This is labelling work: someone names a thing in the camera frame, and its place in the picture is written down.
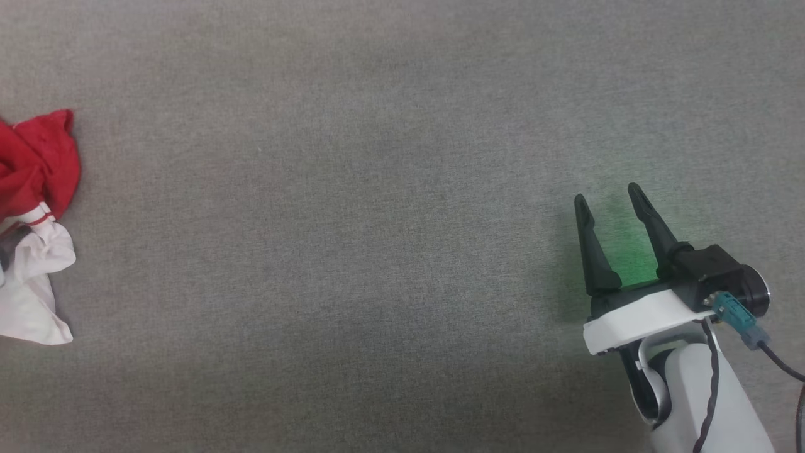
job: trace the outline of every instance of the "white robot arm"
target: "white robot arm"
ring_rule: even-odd
[[[629,195],[646,225],[658,279],[626,288],[598,243],[587,202],[576,197],[584,280],[592,297],[584,324],[590,353],[620,355],[657,453],[773,452],[710,329],[711,321],[723,319],[747,346],[769,354],[768,336],[754,325],[768,310],[765,281],[719,246],[697,251],[678,242],[638,185],[629,186]]]

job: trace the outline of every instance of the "gray carpet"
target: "gray carpet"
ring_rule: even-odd
[[[76,339],[0,339],[0,450],[645,451],[572,212],[650,274],[631,181],[805,368],[805,3],[224,3],[0,1],[0,115],[73,108],[84,171]]]

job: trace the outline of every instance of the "crumpled fabric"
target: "crumpled fabric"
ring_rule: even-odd
[[[76,261],[70,234],[56,222],[81,174],[71,128],[70,110],[13,127],[0,122],[0,239],[31,228],[0,277],[0,335],[42,344],[72,341],[56,315],[47,277]]]
[[[0,335],[55,345],[70,343],[70,328],[56,316],[48,273],[76,262],[72,239],[56,222],[31,228],[14,249],[14,261],[0,287]]]

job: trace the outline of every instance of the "cable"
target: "cable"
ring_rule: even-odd
[[[799,392],[799,403],[797,404],[797,421],[796,421],[796,439],[797,439],[797,453],[805,451],[805,438],[803,438],[803,422],[805,422],[805,385],[803,385],[802,392]]]
[[[765,352],[766,355],[769,356],[769,358],[771,359],[772,362],[774,362],[775,365],[780,367],[780,369],[783,370],[784,372],[788,373],[788,376],[791,376],[794,379],[799,380],[801,382],[805,382],[805,374],[795,371],[793,368],[789,367],[785,362],[780,360],[780,358],[777,357],[777,354],[774,354],[774,351],[771,350],[771,348],[769,347],[768,344],[766,344],[765,341],[759,341],[758,347],[760,347],[763,350],[763,352]]]
[[[788,364],[786,364],[785,362],[782,361],[782,359],[777,357],[777,354],[774,354],[774,351],[771,350],[771,348],[769,347],[768,344],[766,344],[765,341],[759,341],[758,347],[761,348],[763,352],[765,352],[766,355],[769,356],[769,358],[771,359],[772,362],[774,362],[775,365],[777,365],[778,367],[780,367],[781,370],[786,372],[788,376],[791,376],[796,380],[805,382],[805,375],[789,367]],[[805,420],[803,420],[805,418],[805,416],[803,416],[803,412],[805,412],[805,402],[803,402],[803,400],[805,400],[805,385],[803,385],[803,389],[799,393],[799,403],[797,404],[797,415],[795,425],[797,453],[803,453],[803,451],[805,451],[805,439],[803,439],[803,422],[805,422]]]
[[[712,417],[716,413],[716,400],[718,399],[718,350],[716,349],[716,340],[712,337],[710,331],[710,323],[707,320],[702,322],[702,328],[707,335],[707,345],[710,347],[710,364],[712,366],[712,378],[710,378],[710,399],[707,401],[707,415],[704,416],[702,422],[702,429],[699,433],[699,438],[693,444],[693,453],[700,453],[704,446],[704,441],[707,440],[707,434],[710,432],[710,425],[712,424]]]

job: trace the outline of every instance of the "cable connector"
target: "cable connector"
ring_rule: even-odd
[[[707,302],[710,301],[716,316],[735,329],[750,350],[757,350],[760,342],[770,341],[769,334],[758,326],[758,319],[731,293],[717,291],[708,297]]]

